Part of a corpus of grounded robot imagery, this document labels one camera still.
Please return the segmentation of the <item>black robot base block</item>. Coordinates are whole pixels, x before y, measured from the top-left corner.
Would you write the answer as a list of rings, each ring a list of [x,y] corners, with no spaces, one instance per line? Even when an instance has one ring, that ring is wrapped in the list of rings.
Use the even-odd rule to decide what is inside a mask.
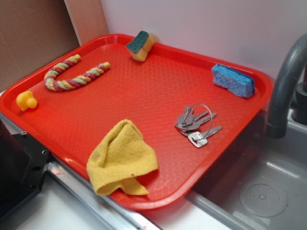
[[[0,219],[25,205],[42,189],[49,150],[30,134],[11,134],[0,123]]]

